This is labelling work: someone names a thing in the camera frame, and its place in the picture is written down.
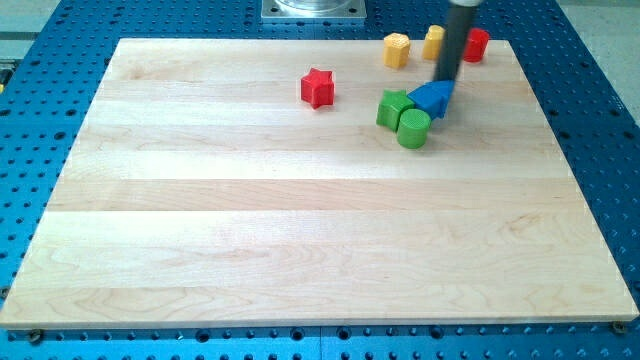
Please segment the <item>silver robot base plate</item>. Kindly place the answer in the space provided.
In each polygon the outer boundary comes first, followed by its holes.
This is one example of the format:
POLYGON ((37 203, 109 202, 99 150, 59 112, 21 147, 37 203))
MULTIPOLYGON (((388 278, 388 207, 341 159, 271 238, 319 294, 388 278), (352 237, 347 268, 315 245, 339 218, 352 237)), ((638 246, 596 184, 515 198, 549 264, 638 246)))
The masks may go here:
POLYGON ((293 19, 354 19, 367 17, 365 0, 262 0, 261 18, 271 21, 293 19))

